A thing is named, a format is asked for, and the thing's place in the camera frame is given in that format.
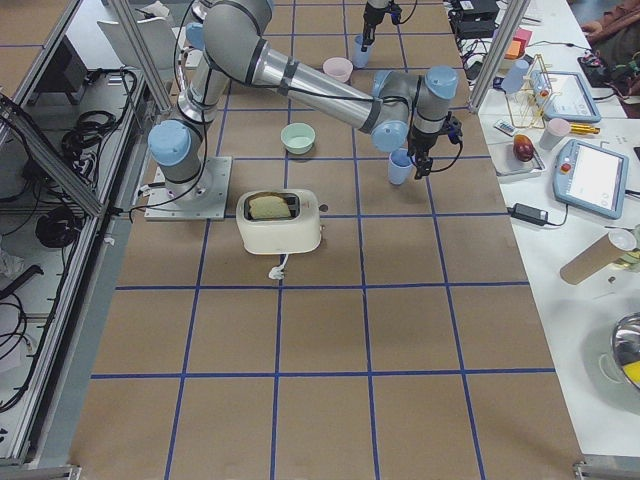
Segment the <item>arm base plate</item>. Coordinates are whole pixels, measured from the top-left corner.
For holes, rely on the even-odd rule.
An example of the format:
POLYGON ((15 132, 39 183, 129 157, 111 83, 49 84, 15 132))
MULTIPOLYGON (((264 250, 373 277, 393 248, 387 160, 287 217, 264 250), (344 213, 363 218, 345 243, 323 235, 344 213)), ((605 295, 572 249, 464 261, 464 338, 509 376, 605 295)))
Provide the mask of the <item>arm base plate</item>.
POLYGON ((167 182, 160 167, 154 181, 161 186, 150 191, 144 217, 149 221, 189 221, 224 219, 233 158, 209 156, 204 173, 193 181, 178 185, 167 182))

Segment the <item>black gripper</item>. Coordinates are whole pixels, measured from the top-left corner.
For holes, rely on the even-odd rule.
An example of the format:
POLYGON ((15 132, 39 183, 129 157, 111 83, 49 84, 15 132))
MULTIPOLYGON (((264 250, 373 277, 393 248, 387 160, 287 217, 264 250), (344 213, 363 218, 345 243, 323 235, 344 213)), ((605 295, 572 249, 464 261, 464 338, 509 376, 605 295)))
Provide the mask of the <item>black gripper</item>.
POLYGON ((363 33, 362 33, 362 46, 361 52, 367 52, 369 49, 368 45, 372 45, 375 41, 375 32, 377 25, 369 20, 364 21, 363 25, 363 33))
POLYGON ((425 133, 421 130, 409 132, 407 157, 411 165, 415 166, 415 180, 420 180, 431 174, 432 158, 429 157, 429 152, 435 144, 435 133, 425 133))

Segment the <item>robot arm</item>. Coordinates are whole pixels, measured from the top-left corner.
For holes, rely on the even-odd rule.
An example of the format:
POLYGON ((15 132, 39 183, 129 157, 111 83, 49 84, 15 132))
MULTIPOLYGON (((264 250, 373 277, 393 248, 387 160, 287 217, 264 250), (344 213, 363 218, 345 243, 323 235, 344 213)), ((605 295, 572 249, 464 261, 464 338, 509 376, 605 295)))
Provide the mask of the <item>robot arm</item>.
POLYGON ((394 0, 368 0, 363 13, 363 31, 360 50, 366 52, 375 41, 376 29, 389 15, 393 25, 402 20, 402 8, 394 0))
POLYGON ((164 176, 166 204, 201 211, 215 200, 210 163, 198 150, 230 82, 323 112, 369 135, 381 152, 407 146, 418 178, 433 172, 430 151, 440 137, 462 143, 461 123, 450 110, 454 69, 436 66, 422 76, 379 71, 366 94, 274 49, 264 36, 273 10, 270 1, 214 1, 202 22, 187 25, 186 37, 202 58, 171 116, 147 139, 164 176))

